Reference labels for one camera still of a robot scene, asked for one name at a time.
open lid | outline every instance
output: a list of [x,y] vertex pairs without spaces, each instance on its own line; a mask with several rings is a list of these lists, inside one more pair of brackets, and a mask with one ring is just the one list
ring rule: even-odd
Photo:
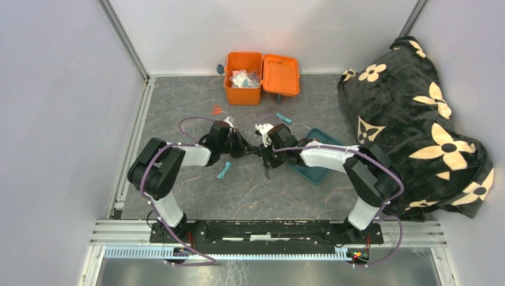
[[265,55],[263,59],[263,89],[287,97],[296,96],[300,92],[297,60],[282,55]]

floral blanket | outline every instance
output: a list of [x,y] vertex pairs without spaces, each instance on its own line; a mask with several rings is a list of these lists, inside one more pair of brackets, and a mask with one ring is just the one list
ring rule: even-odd
[[398,38],[389,49],[360,73],[346,70],[338,83],[358,142],[377,143],[405,185],[385,212],[423,221],[443,209],[473,218],[492,185],[489,155],[454,130],[437,70],[417,39]]

orange box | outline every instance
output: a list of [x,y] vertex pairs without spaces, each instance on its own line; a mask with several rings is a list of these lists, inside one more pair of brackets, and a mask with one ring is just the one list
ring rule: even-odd
[[[230,77],[234,70],[257,72],[258,88],[233,88]],[[225,68],[225,91],[231,105],[258,105],[261,102],[261,87],[266,92],[295,97],[300,92],[298,62],[294,58],[259,52],[231,52]]]

teal tray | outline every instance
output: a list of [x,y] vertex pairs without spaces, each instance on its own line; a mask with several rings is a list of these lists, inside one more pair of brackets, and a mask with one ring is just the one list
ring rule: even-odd
[[[317,139],[319,142],[330,145],[342,145],[337,139],[322,132],[318,128],[313,128],[306,136],[309,139]],[[328,175],[328,169],[323,167],[302,167],[288,164],[288,167],[300,174],[305,180],[313,185],[321,184]]]

white wall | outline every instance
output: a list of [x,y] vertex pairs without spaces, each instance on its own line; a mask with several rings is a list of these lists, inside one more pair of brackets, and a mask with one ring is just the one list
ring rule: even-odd
[[457,126],[485,144],[495,165],[476,218],[438,213],[464,286],[502,285],[505,278],[504,10],[503,1],[429,1],[412,31],[435,62]]
[[97,1],[0,1],[0,285],[76,285],[142,79]]
[[415,0],[111,0],[151,74],[216,73],[228,52],[295,57],[301,72],[365,68]]

